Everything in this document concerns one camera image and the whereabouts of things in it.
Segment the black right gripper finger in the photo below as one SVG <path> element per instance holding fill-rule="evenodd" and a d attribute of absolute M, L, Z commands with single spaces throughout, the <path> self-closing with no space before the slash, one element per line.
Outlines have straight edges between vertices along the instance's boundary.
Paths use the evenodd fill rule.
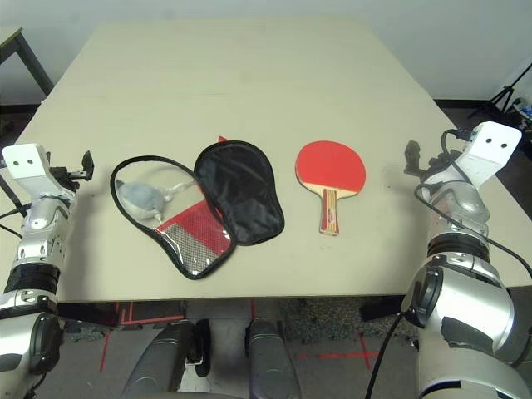
<path fill-rule="evenodd" d="M 420 174 L 419 166 L 421 147 L 419 143 L 414 140 L 409 140 L 404 151 L 406 165 L 404 168 L 405 174 Z"/>

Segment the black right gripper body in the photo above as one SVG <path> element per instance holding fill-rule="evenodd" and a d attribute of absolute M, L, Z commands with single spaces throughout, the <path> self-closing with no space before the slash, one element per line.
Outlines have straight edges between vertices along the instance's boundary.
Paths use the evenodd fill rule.
<path fill-rule="evenodd" d="M 420 181 L 426 181 L 431 176 L 446 170 L 450 164 L 451 161 L 449 156 L 440 153 L 436 158 L 430 158 L 428 161 L 428 168 L 426 170 L 419 169 L 416 172 L 416 175 Z"/>

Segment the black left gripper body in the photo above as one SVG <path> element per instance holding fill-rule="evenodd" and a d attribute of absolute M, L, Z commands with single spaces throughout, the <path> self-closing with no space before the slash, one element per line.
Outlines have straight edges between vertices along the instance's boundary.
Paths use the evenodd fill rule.
<path fill-rule="evenodd" d="M 85 171 L 69 172 L 66 167 L 51 167 L 50 173 L 62 188 L 71 192 L 77 192 L 80 188 L 79 180 L 86 178 Z"/>

